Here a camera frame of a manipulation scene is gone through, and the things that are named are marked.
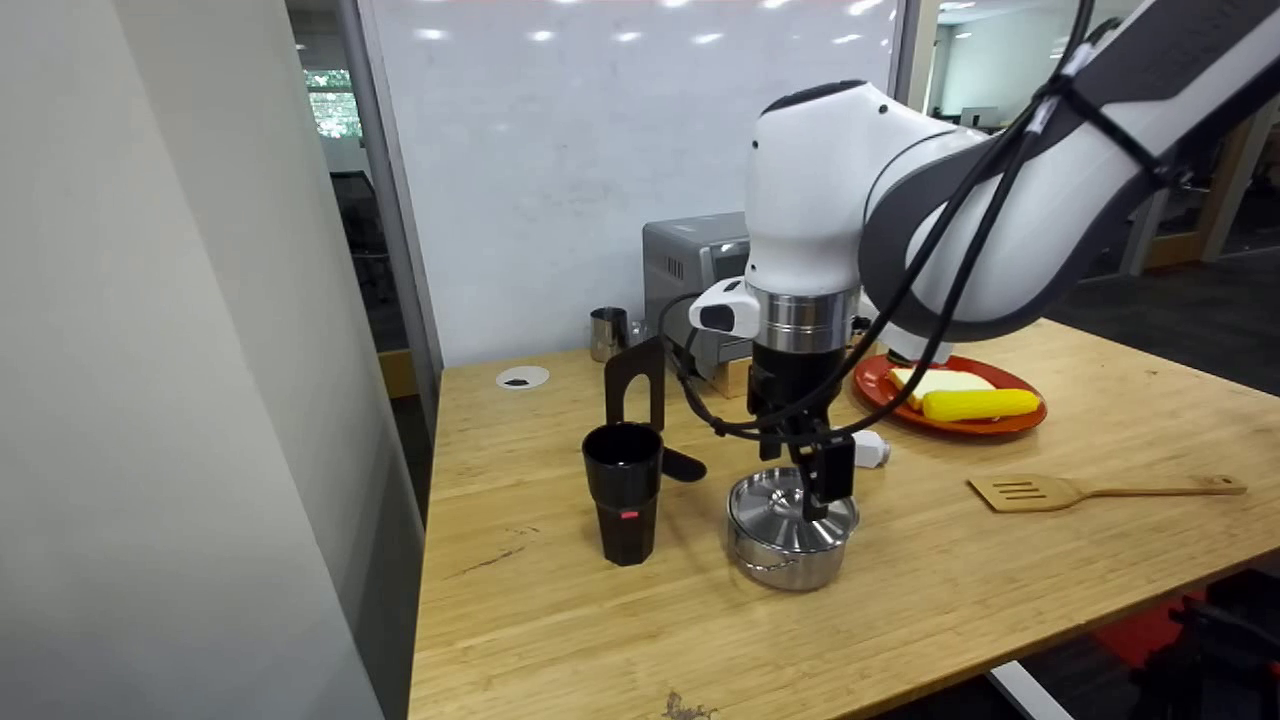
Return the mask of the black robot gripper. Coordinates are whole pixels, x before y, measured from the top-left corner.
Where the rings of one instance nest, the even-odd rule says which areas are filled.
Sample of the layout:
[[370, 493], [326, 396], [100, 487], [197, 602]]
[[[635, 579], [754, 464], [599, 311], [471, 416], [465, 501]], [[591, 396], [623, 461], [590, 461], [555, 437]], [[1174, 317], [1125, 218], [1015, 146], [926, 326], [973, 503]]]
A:
[[780, 455], [787, 443], [804, 443], [798, 446], [804, 520], [819, 520], [826, 501], [849, 501], [857, 481], [857, 443], [849, 437], [832, 437], [826, 446], [809, 443], [829, 433], [842, 363], [842, 351], [793, 357], [766, 344], [754, 348], [747, 411], [759, 422], [759, 453]]

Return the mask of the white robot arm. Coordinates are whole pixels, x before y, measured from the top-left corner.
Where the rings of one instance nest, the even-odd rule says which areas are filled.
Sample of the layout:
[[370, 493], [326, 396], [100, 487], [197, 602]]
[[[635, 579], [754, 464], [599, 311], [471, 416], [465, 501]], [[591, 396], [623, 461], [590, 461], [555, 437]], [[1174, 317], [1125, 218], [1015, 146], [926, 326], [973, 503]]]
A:
[[1097, 237], [1275, 96], [1280, 0], [1144, 0], [1072, 29], [995, 133], [896, 103], [868, 80], [772, 98], [747, 153], [746, 336], [754, 416], [801, 464], [801, 506], [853, 493], [829, 421], [868, 351], [853, 311], [926, 344], [1044, 317]]

